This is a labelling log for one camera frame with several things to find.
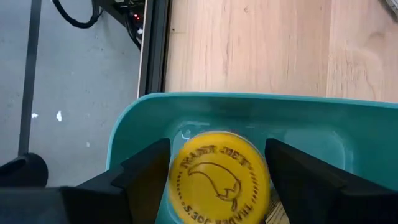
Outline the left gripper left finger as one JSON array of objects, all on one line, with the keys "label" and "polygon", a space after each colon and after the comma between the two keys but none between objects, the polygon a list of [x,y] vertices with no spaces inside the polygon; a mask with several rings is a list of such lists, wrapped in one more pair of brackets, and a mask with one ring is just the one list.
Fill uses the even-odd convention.
[{"label": "left gripper left finger", "polygon": [[127,209],[133,224],[154,223],[165,189],[170,162],[170,139],[162,138],[78,188],[118,196],[105,202]]}]

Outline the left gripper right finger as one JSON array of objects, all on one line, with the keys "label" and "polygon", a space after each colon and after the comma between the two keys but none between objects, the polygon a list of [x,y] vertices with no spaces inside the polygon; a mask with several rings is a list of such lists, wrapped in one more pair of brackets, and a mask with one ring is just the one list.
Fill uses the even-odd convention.
[{"label": "left gripper right finger", "polygon": [[277,139],[267,139],[264,152],[291,224],[351,224],[341,193],[348,172]]}]

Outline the yellow-lid crunchy onion jar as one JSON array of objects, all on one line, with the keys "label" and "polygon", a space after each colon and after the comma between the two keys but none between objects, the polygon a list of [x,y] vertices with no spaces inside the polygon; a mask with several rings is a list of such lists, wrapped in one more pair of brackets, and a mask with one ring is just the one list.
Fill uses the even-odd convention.
[{"label": "yellow-lid crunchy onion jar", "polygon": [[183,224],[262,224],[271,180],[264,156],[227,131],[184,143],[169,169],[168,200]]}]

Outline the teal plastic bin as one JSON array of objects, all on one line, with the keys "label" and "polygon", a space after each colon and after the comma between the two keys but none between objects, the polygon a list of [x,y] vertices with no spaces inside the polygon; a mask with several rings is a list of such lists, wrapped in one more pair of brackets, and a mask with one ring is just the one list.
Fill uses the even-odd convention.
[{"label": "teal plastic bin", "polygon": [[[153,93],[129,105],[116,121],[106,167],[116,167],[153,142],[168,138],[170,169],[186,141],[209,131],[227,131],[247,139],[265,161],[266,140],[272,138],[343,169],[349,175],[341,193],[349,203],[351,224],[398,224],[398,103]],[[155,224],[181,224],[168,200],[168,179],[169,172]],[[262,224],[278,222],[291,224],[271,180],[269,209]]]}]

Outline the black device with red light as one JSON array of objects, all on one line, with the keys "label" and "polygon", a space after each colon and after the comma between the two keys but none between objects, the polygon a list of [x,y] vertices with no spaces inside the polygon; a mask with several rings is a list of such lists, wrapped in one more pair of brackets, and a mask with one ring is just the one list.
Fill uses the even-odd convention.
[{"label": "black device with red light", "polygon": [[126,28],[134,45],[141,50],[146,0],[103,0],[103,7]]}]

